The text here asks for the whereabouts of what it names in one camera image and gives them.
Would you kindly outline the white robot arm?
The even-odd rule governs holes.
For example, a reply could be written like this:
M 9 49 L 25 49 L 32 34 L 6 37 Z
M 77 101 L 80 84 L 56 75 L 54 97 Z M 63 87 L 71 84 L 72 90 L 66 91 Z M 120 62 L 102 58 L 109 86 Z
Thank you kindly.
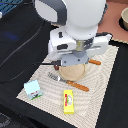
M 53 65 L 87 63 L 107 50 L 112 35 L 97 32 L 106 0 L 35 0 L 34 6 L 41 18 L 59 25 L 50 32 L 48 43 Z

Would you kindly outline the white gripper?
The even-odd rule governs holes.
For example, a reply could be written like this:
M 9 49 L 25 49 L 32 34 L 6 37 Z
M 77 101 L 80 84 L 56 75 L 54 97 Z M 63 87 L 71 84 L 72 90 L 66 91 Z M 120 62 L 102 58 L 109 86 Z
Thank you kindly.
M 50 32 L 49 60 L 57 66 L 84 64 L 91 57 L 105 53 L 109 41 L 110 34 L 107 32 L 97 33 L 87 40 L 76 40 L 60 27 Z

